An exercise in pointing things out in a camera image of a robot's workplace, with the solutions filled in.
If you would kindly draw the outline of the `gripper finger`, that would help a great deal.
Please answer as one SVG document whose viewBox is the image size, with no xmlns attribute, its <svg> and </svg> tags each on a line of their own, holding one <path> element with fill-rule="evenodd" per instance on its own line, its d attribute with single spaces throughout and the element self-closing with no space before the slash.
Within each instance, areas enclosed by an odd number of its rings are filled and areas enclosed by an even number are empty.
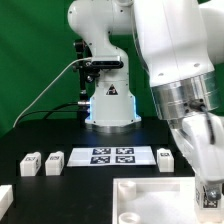
<svg viewBox="0 0 224 224">
<path fill-rule="evenodd" d="M 221 190 L 218 185 L 207 185 L 205 194 L 209 201 L 218 201 L 221 199 Z"/>
</svg>

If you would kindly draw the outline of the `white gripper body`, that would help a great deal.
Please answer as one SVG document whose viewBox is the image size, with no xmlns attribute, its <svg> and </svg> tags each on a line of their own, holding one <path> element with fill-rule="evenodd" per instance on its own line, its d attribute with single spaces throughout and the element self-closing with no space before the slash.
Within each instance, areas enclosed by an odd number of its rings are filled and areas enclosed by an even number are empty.
<svg viewBox="0 0 224 224">
<path fill-rule="evenodd" d="M 201 181 L 209 186 L 224 183 L 224 125 L 222 119 L 210 115 L 215 143 L 204 114 L 185 117 L 181 129 L 172 129 L 174 141 Z"/>
</svg>

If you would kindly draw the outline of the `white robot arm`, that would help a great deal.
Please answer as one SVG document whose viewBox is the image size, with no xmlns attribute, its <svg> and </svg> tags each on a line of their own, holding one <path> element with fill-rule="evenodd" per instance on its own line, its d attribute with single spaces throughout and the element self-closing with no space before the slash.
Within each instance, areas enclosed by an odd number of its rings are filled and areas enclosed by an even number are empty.
<svg viewBox="0 0 224 224">
<path fill-rule="evenodd" d="M 129 90 L 127 53 L 112 34 L 132 35 L 149 75 L 157 116 L 192 166 L 208 200 L 224 184 L 224 125 L 215 65 L 224 63 L 224 0 L 74 0 L 71 29 L 91 56 L 84 69 L 95 80 L 86 123 L 101 131 L 140 122 Z"/>
</svg>

